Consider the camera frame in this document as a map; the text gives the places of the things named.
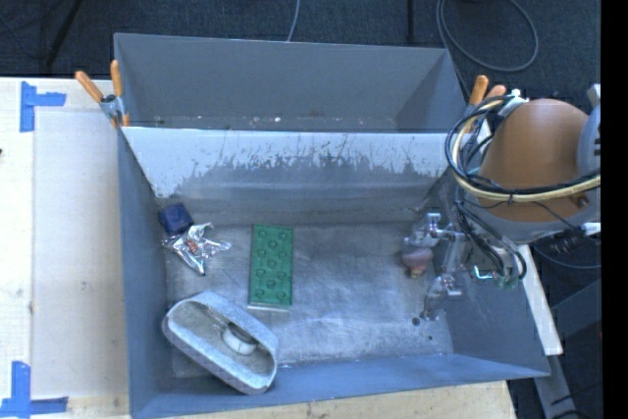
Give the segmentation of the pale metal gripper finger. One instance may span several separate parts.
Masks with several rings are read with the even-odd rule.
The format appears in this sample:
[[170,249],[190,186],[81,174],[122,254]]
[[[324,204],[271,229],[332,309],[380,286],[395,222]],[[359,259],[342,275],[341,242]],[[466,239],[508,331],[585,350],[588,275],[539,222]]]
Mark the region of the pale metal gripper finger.
[[428,212],[411,227],[410,233],[403,239],[405,246],[436,246],[442,241],[454,241],[456,231],[452,226],[440,228],[441,213]]
[[464,291],[454,275],[443,273],[436,276],[427,288],[420,317],[426,321],[437,320],[446,305],[463,298]]

